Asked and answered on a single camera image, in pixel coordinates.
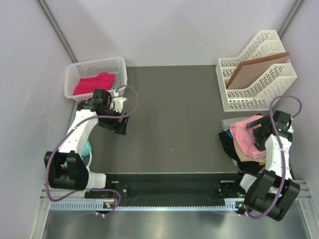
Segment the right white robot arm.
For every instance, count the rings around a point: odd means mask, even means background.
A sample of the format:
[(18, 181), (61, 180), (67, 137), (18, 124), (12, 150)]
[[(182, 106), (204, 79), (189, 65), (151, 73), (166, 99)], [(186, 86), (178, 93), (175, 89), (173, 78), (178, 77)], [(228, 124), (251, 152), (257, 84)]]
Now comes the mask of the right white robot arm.
[(255, 146), (266, 151), (266, 165), (257, 176), (244, 174), (232, 186), (238, 197), (244, 198), (247, 210), (275, 221), (281, 221), (300, 193), (289, 170), (289, 152), (293, 140), (291, 115), (275, 111), (247, 124), (252, 130)]

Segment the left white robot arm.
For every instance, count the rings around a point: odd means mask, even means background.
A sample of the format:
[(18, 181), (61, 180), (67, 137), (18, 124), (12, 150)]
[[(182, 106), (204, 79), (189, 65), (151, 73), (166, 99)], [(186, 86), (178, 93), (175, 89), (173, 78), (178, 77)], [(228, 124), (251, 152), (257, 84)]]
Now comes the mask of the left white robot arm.
[(82, 191), (95, 189), (101, 197), (109, 197), (113, 185), (103, 173), (90, 171), (82, 159), (85, 145), (95, 126), (100, 126), (119, 135), (126, 134), (129, 115), (122, 110), (127, 98), (118, 93), (95, 89), (93, 96), (77, 106), (75, 119), (68, 130), (67, 138), (56, 152), (46, 152), (45, 167), (51, 188)]

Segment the pink t-shirt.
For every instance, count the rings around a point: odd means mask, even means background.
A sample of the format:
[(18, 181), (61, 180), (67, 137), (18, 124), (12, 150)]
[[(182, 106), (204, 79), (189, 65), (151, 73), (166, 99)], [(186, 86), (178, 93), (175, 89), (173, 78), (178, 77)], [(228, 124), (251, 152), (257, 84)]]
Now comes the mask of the pink t-shirt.
[(265, 156), (266, 151), (259, 151), (255, 146), (255, 139), (253, 136), (253, 130), (251, 128), (247, 128), (247, 124), (253, 121), (261, 119), (261, 115), (255, 115), (250, 118), (235, 122), (230, 125), (229, 129), (236, 140), (239, 148), (242, 152), (250, 156), (253, 159), (257, 159), (258, 157)]

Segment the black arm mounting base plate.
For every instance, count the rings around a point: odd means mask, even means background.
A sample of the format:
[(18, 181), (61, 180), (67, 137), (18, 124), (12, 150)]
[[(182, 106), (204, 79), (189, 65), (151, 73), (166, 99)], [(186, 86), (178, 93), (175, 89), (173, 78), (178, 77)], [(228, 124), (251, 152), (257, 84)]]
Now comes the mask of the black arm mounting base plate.
[(120, 206), (212, 206), (241, 198), (241, 173), (114, 173), (106, 187), (121, 194)]

